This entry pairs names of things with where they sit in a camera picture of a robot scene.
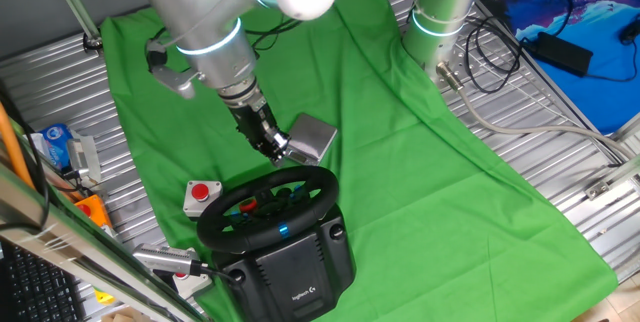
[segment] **orange object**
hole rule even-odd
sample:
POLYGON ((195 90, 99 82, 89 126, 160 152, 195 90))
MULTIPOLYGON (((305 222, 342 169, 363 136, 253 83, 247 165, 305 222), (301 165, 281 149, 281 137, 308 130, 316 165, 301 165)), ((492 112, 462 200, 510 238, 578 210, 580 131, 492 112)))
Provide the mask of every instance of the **orange object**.
POLYGON ((0 103, 0 134, 2 135, 2 139, 4 140, 5 147, 7 147, 7 152, 9 153, 9 159, 11 160, 11 164, 13 165, 14 172, 29 187, 31 187, 32 189, 36 189, 33 185, 33 181, 31 180, 31 175, 29 175, 27 164, 24 161, 24 156, 22 155, 22 150, 20 149, 20 143, 18 142, 18 137, 16 137, 13 126, 11 126, 11 120, 9 120, 7 111, 5 111, 2 103, 0 103))
POLYGON ((80 202, 76 202, 76 207, 78 207, 84 214, 86 214, 91 220, 98 225, 98 227, 102 227, 103 225, 107 225, 113 228, 111 225, 111 220, 109 220, 109 215, 107 214, 107 210, 104 208, 104 203, 102 199, 98 197, 98 195, 93 195, 89 198, 85 198, 80 202))

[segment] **steering wheel base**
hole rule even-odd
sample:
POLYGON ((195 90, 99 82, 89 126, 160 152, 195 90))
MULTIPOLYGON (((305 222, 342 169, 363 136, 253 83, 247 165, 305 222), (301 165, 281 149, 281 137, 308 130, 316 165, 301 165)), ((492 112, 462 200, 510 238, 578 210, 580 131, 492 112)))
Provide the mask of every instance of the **steering wheel base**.
POLYGON ((335 308, 356 267, 342 212, 334 205, 321 221, 295 236, 243 255, 213 252, 245 321, 311 321, 335 308))

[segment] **blue led ring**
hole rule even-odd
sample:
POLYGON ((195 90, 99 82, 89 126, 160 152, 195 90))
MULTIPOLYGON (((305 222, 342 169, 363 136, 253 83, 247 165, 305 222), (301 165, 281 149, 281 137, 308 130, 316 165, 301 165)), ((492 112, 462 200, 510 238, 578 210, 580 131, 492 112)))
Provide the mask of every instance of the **blue led ring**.
POLYGON ((429 31, 428 29, 426 29, 425 27, 423 27, 420 22, 418 22, 418 19, 416 18, 416 12, 413 11, 413 22, 416 23, 416 26, 424 33, 435 36, 435 37, 449 37, 449 36, 453 36, 458 34, 458 32, 460 32, 462 30, 462 27, 464 27, 464 25, 460 26, 460 28, 458 28, 457 30, 453 31, 453 32, 447 32, 447 33, 438 33, 438 32, 433 32, 433 31, 429 31))
POLYGON ((289 237, 289 227, 287 227, 286 223, 280 222, 278 224, 278 230, 280 231, 280 235, 282 236, 282 239, 289 237))
POLYGON ((186 54, 189 56, 197 56, 197 55, 201 55, 201 54, 205 54, 205 53, 209 53, 212 51, 215 51, 217 49, 219 49, 220 47, 226 45, 227 43, 229 43, 237 34, 238 32, 240 32, 240 27, 242 27, 242 22, 240 21, 240 18, 238 18, 238 21, 236 22, 236 26, 233 28, 233 31, 231 31, 231 33, 229 33, 225 38, 223 38, 220 42, 214 43, 211 46, 207 47, 207 48, 202 48, 202 49, 198 49, 198 50, 185 50, 182 49, 180 47, 178 47, 178 51, 180 51, 180 53, 182 54, 186 54))

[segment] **keyboard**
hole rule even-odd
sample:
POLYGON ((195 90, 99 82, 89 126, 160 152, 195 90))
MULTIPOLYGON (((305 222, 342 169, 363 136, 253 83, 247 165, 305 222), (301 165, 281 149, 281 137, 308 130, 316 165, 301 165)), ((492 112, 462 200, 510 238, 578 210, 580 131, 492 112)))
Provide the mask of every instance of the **keyboard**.
POLYGON ((6 303, 3 321, 76 322, 83 316, 74 278, 17 246, 2 242, 0 260, 6 303))

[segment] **emergency stop button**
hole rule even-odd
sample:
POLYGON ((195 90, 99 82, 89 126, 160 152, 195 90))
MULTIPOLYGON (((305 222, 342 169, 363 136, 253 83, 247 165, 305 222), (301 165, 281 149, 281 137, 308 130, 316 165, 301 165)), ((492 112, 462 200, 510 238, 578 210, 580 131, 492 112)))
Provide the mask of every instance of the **emergency stop button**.
POLYGON ((204 183, 198 183, 191 189, 191 196, 198 202, 204 202, 209 198, 209 187, 204 183))
POLYGON ((91 218, 91 207, 87 205, 78 205, 78 208, 80 209, 80 211, 84 212, 87 217, 91 218))

